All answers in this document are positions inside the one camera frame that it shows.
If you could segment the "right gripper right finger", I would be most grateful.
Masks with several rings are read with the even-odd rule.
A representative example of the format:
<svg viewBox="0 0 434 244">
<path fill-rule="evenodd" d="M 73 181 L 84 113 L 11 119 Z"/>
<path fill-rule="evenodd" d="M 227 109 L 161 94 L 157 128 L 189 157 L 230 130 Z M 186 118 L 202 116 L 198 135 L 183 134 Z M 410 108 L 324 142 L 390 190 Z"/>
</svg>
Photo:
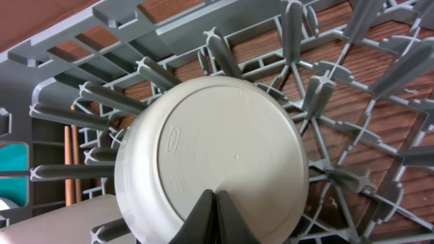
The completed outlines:
<svg viewBox="0 0 434 244">
<path fill-rule="evenodd" d="M 218 235 L 221 244 L 260 244 L 239 213 L 230 194 L 221 190 L 217 193 Z"/>
</svg>

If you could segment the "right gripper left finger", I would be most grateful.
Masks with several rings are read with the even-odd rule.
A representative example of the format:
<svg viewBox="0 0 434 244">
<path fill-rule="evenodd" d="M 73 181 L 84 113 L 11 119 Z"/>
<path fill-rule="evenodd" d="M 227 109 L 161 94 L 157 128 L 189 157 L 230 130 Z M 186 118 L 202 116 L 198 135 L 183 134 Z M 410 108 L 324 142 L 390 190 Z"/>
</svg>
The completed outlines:
<svg viewBox="0 0 434 244">
<path fill-rule="evenodd" d="M 214 192 L 210 189 L 204 190 L 184 224 L 169 244 L 215 243 L 215 208 Z"/>
</svg>

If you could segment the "grey bowl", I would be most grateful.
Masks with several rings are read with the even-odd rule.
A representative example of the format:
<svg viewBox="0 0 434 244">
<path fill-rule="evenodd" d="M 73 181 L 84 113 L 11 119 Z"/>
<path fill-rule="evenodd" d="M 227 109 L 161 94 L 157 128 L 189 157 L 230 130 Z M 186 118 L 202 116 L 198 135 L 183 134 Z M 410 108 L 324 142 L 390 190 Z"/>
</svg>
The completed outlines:
<svg viewBox="0 0 434 244">
<path fill-rule="evenodd" d="M 117 202 L 141 243 L 168 243 L 203 191 L 230 194 L 262 243 L 283 243 L 307 200 L 296 126 L 274 98 L 232 77 L 200 77 L 164 93 L 126 131 Z"/>
</svg>

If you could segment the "pale green cup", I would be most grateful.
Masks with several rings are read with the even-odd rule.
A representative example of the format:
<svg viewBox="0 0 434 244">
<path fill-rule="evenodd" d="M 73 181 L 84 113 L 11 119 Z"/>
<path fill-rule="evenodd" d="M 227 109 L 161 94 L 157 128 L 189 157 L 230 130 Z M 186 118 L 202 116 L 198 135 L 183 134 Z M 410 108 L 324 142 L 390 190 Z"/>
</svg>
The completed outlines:
<svg viewBox="0 0 434 244">
<path fill-rule="evenodd" d="M 92 244 L 92 229 L 121 218 L 116 196 L 101 195 L 1 229 L 4 244 Z"/>
</svg>

